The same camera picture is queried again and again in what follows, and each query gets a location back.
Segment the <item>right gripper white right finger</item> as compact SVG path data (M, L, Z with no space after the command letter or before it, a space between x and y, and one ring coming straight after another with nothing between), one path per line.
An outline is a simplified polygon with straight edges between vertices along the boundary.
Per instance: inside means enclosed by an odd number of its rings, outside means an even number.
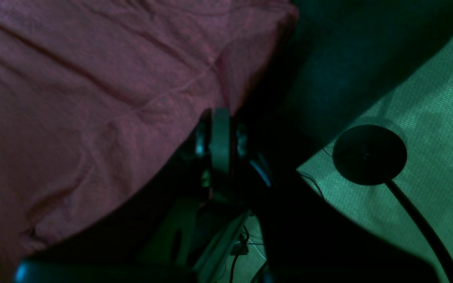
M195 128L200 186L210 200L241 203L241 172L247 160L247 129L230 109L207 109Z

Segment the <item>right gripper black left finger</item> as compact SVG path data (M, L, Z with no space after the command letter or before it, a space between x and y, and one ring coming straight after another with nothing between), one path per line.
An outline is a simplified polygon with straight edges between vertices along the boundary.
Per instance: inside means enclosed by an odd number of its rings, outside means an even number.
M25 260L13 283L194 283L185 269L155 265L69 265Z

